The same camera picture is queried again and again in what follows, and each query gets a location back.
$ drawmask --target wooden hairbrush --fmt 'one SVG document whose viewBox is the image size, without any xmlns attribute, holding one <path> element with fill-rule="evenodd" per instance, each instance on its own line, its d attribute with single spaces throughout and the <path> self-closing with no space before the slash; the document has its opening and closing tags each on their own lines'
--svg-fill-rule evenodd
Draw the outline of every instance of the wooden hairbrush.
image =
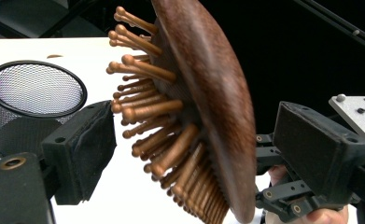
<svg viewBox="0 0 365 224">
<path fill-rule="evenodd" d="M 117 7 L 111 46 L 140 49 L 111 62 L 108 74 L 130 74 L 112 111 L 146 161 L 145 172 L 177 205 L 204 223 L 222 223 L 229 209 L 241 223 L 255 212 L 256 134 L 246 79 L 217 22 L 197 0 L 152 0 L 154 24 Z M 135 35 L 123 23 L 149 35 Z"/>
</svg>

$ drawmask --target mesh cup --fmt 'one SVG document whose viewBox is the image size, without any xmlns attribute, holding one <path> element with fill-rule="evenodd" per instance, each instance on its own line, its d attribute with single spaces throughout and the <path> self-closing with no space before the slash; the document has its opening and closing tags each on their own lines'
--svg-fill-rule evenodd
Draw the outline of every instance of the mesh cup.
<svg viewBox="0 0 365 224">
<path fill-rule="evenodd" d="M 70 71 L 44 62 L 0 65 L 0 158 L 34 152 L 84 104 L 87 90 Z"/>
</svg>

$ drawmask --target white table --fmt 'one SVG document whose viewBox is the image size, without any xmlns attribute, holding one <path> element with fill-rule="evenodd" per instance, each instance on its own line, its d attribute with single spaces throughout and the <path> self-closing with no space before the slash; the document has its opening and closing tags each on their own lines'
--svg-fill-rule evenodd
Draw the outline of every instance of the white table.
<svg viewBox="0 0 365 224">
<path fill-rule="evenodd" d="M 84 82 L 88 90 L 86 105 L 111 99 L 123 75 L 110 76 L 105 69 L 109 62 L 119 62 L 125 53 L 141 52 L 112 48 L 107 38 L 0 39 L 0 64 L 17 60 L 58 64 Z M 48 59 L 52 54 L 63 57 Z M 143 172 L 144 163 L 131 155 L 134 140 L 121 137 L 124 130 L 119 125 L 120 120 L 121 116 L 117 115 L 115 130 L 118 146 L 91 199 L 79 205 L 57 205 L 52 199 L 57 223 L 202 223 L 179 208 L 159 183 L 152 182 L 150 175 Z M 260 189 L 268 184 L 267 175 L 257 176 Z M 356 223 L 354 208 L 351 207 L 350 211 L 349 223 Z M 259 223 L 260 215 L 261 210 L 257 209 L 252 223 Z M 229 213 L 224 223 L 238 222 Z"/>
</svg>

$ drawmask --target wooden paddle brush back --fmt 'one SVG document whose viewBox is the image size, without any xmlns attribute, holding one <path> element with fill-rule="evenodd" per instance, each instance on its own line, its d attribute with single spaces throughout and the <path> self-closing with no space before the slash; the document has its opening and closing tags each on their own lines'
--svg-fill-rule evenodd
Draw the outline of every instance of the wooden paddle brush back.
<svg viewBox="0 0 365 224">
<path fill-rule="evenodd" d="M 144 51 L 111 62 L 108 74 L 130 74 L 114 93 L 132 154 L 174 202 L 204 223 L 229 209 L 241 223 L 255 212 L 256 134 L 245 76 L 221 28 L 197 0 L 152 0 L 148 23 L 117 7 L 110 45 Z M 135 35 L 123 24 L 140 27 Z"/>
</svg>

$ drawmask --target finger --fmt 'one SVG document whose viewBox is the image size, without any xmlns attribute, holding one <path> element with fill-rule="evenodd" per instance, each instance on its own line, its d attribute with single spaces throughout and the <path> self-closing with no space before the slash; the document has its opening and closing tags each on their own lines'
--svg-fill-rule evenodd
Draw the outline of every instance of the finger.
<svg viewBox="0 0 365 224">
<path fill-rule="evenodd" d="M 348 206 L 340 211 L 318 209 L 304 218 L 307 219 L 307 223 L 312 224 L 345 224 L 348 222 Z"/>
<path fill-rule="evenodd" d="M 287 168 L 284 165 L 277 165 L 270 168 L 268 171 L 270 175 L 270 182 L 275 185 L 280 179 L 282 179 L 287 173 Z"/>
</svg>

